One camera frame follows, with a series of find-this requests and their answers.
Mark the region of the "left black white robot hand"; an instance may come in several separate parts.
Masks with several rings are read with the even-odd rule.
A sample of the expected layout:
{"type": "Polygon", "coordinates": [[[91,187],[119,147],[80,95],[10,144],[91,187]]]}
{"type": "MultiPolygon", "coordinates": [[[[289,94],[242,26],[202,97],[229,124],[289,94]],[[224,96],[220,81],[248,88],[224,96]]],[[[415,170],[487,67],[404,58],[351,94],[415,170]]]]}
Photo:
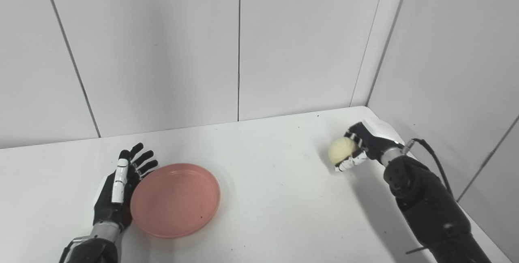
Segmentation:
{"type": "Polygon", "coordinates": [[[137,186],[150,173],[158,168],[158,161],[154,158],[154,152],[144,149],[143,143],[137,143],[132,149],[124,149],[120,152],[118,161],[126,165],[125,178],[122,177],[119,165],[115,171],[106,176],[99,197],[93,207],[93,224],[101,222],[113,222],[117,224],[120,231],[126,230],[132,222],[131,199],[137,186]]]}

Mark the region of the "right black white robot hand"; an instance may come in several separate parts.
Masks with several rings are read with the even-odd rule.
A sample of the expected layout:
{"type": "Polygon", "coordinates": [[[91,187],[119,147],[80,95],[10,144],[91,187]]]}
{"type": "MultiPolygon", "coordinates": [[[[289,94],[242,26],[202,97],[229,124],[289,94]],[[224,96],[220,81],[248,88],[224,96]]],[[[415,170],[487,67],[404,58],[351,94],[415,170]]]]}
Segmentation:
{"type": "Polygon", "coordinates": [[[365,119],[350,126],[343,137],[328,147],[328,157],[336,172],[345,172],[368,160],[387,165],[389,157],[400,156],[404,144],[386,122],[365,119]]]}

